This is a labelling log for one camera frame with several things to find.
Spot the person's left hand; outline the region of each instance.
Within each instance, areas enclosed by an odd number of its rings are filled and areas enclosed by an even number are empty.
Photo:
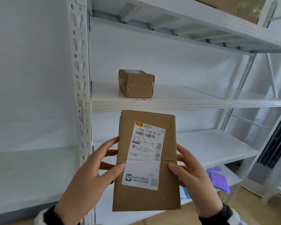
[[[108,149],[118,141],[119,137],[115,137],[102,144],[74,175],[54,208],[64,225],[77,225],[97,204],[108,185],[124,170],[124,163],[115,166],[102,162],[105,156],[117,154],[117,150]],[[109,171],[99,176],[99,169]]]

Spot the wooden floor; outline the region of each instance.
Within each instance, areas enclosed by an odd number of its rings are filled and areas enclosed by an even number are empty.
[[[222,200],[227,198],[221,193]],[[281,225],[281,197],[273,197],[268,205],[261,202],[261,198],[241,188],[230,206],[234,208],[248,225]],[[10,225],[31,225],[33,219],[21,220]],[[132,225],[147,225],[148,219]],[[149,225],[200,225],[198,216],[192,203],[185,204],[181,210],[166,211],[149,218]]]

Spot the hand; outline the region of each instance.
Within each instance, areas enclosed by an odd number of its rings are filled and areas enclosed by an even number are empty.
[[[119,137],[115,137],[102,144],[74,175],[54,208],[64,225],[77,225],[98,203],[108,185],[124,170],[124,163],[115,166],[101,162],[105,156],[117,154],[117,150],[108,149],[118,141]],[[99,176],[99,169],[109,171]]]
[[[180,185],[187,188],[200,217],[216,215],[223,209],[223,203],[205,169],[187,149],[177,144],[177,150],[181,153],[177,155],[178,161],[184,162],[186,166],[169,163],[169,169],[180,178]]]

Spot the person's right hand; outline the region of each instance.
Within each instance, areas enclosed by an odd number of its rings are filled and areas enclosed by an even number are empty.
[[[180,185],[187,188],[200,217],[209,218],[216,215],[223,209],[223,203],[208,174],[187,149],[177,144],[177,150],[181,153],[177,155],[178,161],[184,162],[186,166],[169,163],[169,169],[180,178]]]

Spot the fingernail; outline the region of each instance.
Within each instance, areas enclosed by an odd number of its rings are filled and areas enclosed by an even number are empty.
[[[171,168],[175,168],[175,164],[173,164],[173,163],[171,163],[171,162],[169,162],[169,168],[171,169]]]
[[[119,169],[120,171],[122,171],[124,168],[125,168],[125,163],[124,163],[124,162],[123,162],[123,163],[120,163],[119,166],[118,166],[118,169]]]

